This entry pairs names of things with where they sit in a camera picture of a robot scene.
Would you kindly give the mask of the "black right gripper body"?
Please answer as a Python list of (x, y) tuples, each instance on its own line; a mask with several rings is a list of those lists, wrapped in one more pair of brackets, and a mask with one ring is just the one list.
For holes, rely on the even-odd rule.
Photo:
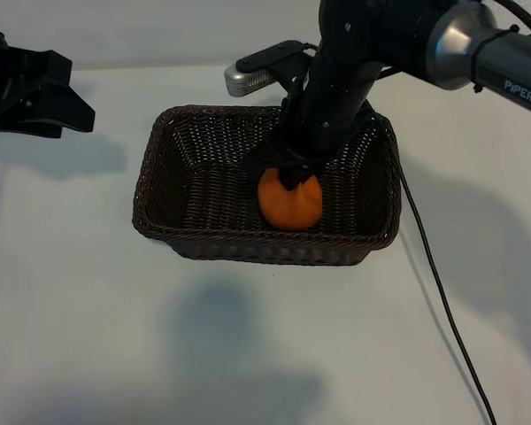
[(344, 64), (319, 48), (308, 73), (295, 81), (278, 125), (243, 158), (244, 170), (310, 168), (327, 163), (351, 138), (354, 122), (383, 64)]

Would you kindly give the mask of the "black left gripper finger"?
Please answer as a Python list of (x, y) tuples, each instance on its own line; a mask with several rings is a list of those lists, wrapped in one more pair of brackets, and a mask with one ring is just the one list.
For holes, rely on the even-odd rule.
[(0, 120), (0, 133), (58, 139), (62, 135), (62, 126), (50, 120)]
[(91, 133), (96, 113), (72, 88), (60, 84), (43, 84), (31, 101), (30, 124), (69, 128)]

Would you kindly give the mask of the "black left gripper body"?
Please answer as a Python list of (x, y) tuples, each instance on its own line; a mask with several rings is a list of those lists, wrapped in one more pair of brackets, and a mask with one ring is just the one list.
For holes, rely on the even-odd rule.
[(0, 31), (0, 120), (26, 121), (43, 84), (69, 86), (73, 63), (54, 50), (12, 47)]

